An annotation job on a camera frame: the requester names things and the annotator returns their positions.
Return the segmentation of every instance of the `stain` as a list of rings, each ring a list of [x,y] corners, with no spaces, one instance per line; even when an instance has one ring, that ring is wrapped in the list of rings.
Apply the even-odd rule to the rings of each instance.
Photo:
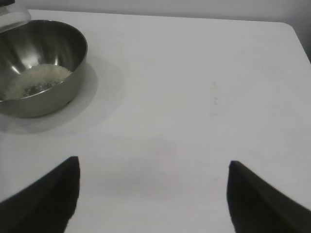
[[[212,80],[212,87],[211,92],[213,95],[213,105],[212,109],[209,113],[209,119],[212,123],[216,123],[216,117],[218,115],[217,113],[217,105],[218,105],[218,86],[217,86],[217,80]]]

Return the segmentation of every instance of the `black object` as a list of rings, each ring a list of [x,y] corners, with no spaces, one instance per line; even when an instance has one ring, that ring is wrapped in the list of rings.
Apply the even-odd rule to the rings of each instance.
[[[80,190],[78,157],[0,203],[0,233],[63,233]]]
[[[227,201],[237,233],[311,233],[308,209],[238,161],[229,167]]]
[[[0,0],[0,6],[7,6],[15,3],[15,0]]]

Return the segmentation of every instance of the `white tabletop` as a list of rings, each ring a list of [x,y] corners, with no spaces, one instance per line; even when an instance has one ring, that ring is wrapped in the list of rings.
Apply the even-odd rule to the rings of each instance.
[[[31,14],[85,35],[86,83],[56,114],[0,116],[0,199],[74,155],[67,233],[233,233],[230,160],[311,208],[311,66],[290,26]]]

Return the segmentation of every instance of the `rice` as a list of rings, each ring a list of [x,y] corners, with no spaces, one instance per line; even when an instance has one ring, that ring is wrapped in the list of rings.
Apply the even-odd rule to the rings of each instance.
[[[4,100],[27,97],[62,82],[71,71],[61,66],[41,64],[34,66],[13,79],[4,91]]]

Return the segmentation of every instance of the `stainless steel bowl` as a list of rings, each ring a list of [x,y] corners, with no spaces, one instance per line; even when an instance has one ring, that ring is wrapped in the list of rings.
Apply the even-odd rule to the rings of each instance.
[[[33,20],[0,33],[0,113],[37,117],[66,105],[76,96],[82,84],[86,53],[87,42],[82,33],[61,22]],[[39,64],[59,65],[72,74],[42,92],[4,100],[10,81]]]

